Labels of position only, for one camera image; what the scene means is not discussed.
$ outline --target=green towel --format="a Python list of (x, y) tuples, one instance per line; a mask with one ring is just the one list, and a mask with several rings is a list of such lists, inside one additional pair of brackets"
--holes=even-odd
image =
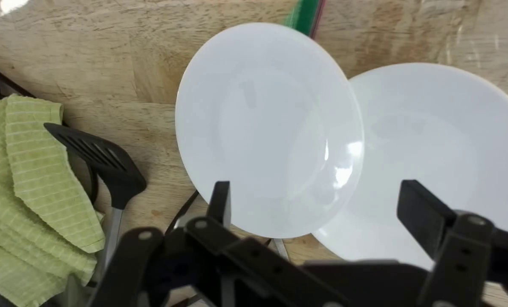
[(65, 149), (42, 129), (61, 107), (0, 101), (0, 296), (39, 306), (77, 275), (87, 284), (104, 234)]

